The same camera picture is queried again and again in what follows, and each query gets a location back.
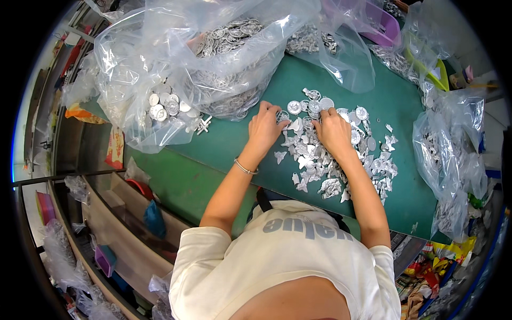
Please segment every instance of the silver metal pendant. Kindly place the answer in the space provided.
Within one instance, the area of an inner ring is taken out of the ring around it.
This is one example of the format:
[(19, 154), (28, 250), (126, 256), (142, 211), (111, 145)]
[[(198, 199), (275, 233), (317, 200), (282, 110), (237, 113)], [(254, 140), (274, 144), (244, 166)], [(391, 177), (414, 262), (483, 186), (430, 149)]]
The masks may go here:
[(292, 115), (298, 115), (302, 111), (301, 103), (295, 100), (290, 101), (286, 109), (288, 109), (288, 112)]

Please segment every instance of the wrist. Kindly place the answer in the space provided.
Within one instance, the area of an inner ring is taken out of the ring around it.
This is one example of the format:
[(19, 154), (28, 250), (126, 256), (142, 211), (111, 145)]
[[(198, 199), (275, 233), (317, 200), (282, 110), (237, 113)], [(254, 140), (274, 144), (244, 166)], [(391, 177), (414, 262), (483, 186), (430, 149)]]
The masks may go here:
[(266, 153), (258, 151), (247, 143), (242, 150), (242, 153), (238, 156), (238, 162), (242, 167), (249, 171), (255, 171), (261, 160), (265, 157)]

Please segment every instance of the yellow-green plastic tray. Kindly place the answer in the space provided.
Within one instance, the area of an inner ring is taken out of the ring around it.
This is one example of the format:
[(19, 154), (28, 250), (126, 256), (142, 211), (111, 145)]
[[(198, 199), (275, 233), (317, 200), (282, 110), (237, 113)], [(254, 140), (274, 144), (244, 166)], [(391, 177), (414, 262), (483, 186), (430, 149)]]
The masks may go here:
[[(413, 34), (407, 33), (406, 36), (411, 37), (411, 40), (413, 40), (413, 41), (418, 40)], [(416, 70), (416, 72), (418, 74), (424, 74), (426, 72), (426, 67), (421, 61), (414, 58), (413, 54), (411, 53), (411, 50), (408, 47), (409, 43), (410, 43), (409, 41), (406, 41), (406, 48), (403, 51), (403, 55), (406, 57), (406, 59), (409, 61), (409, 63), (413, 65), (414, 70)], [(432, 51), (432, 49), (427, 48), (427, 47), (423, 47), (423, 49)], [(444, 66), (443, 61), (441, 59), (437, 59), (437, 63), (436, 63), (435, 67), (439, 68), (440, 73), (441, 73), (441, 79), (438, 79), (434, 74), (432, 74), (432, 72), (428, 72), (426, 77), (428, 79), (430, 79), (434, 83), (434, 85), (436, 87), (438, 87), (439, 89), (444, 90), (444, 91), (449, 91), (450, 85), (448, 83), (448, 75), (446, 74), (446, 67)]]

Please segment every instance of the hand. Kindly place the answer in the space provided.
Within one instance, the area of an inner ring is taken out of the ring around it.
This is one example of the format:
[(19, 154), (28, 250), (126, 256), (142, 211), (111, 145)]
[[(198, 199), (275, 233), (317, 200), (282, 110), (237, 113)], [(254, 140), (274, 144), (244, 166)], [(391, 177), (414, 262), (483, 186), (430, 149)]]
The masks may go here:
[(281, 111), (280, 106), (261, 101), (260, 111), (249, 122), (249, 141), (242, 152), (244, 155), (249, 154), (252, 158), (248, 163), (249, 166), (254, 162), (257, 162), (256, 166), (258, 165), (278, 139), (283, 128), (290, 123), (289, 120), (285, 120), (276, 124), (275, 114), (278, 111)]
[(351, 143), (352, 128), (348, 122), (341, 118), (335, 108), (330, 108), (328, 111), (322, 110), (320, 115), (322, 124), (316, 120), (312, 121), (318, 139), (338, 163), (343, 166), (343, 160), (353, 157), (355, 154)]

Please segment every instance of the green work table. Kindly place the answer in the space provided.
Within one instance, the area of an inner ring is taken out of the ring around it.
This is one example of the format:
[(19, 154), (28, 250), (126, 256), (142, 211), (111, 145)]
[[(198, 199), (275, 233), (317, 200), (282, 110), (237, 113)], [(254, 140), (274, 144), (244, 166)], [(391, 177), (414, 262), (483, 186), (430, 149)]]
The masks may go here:
[[(393, 162), (398, 166), (398, 175), (393, 179), (393, 191), (388, 192), (384, 206), (389, 227), (397, 232), (429, 239), (437, 200), (418, 174), (415, 164), (411, 141), (412, 123), (423, 111), (417, 87), (389, 71), (373, 56), (372, 61), (375, 88), (364, 94), (354, 94), (337, 85), (326, 70), (285, 55), (262, 99), (286, 109), (291, 100), (307, 99), (302, 93), (306, 87), (319, 90), (323, 96), (333, 99), (336, 108), (352, 110), (357, 105), (364, 106), (370, 114), (370, 127), (378, 144), (371, 154), (377, 157), (380, 153), (378, 142), (384, 141), (385, 134), (391, 135), (385, 124), (391, 125), (399, 142), (394, 145), (396, 150), (391, 154)], [(213, 119), (208, 133), (194, 136), (189, 144), (169, 145), (167, 148), (226, 173), (233, 165), (234, 157), (240, 154), (247, 142), (247, 125), (257, 111), (258, 108), (253, 108), (240, 122)], [(306, 114), (302, 112), (299, 116), (304, 117)], [(289, 131), (289, 135), (293, 136), (293, 131)], [(288, 150), (280, 146), (282, 142), (284, 136), (281, 135), (261, 162), (260, 173), (252, 182), (325, 210), (355, 217), (351, 201), (340, 203), (341, 194), (326, 200), (317, 194), (323, 179), (308, 183), (308, 193), (295, 189), (292, 174), (300, 174), (304, 169), (299, 170), (298, 163), (289, 154), (280, 165), (277, 164), (273, 153)]]

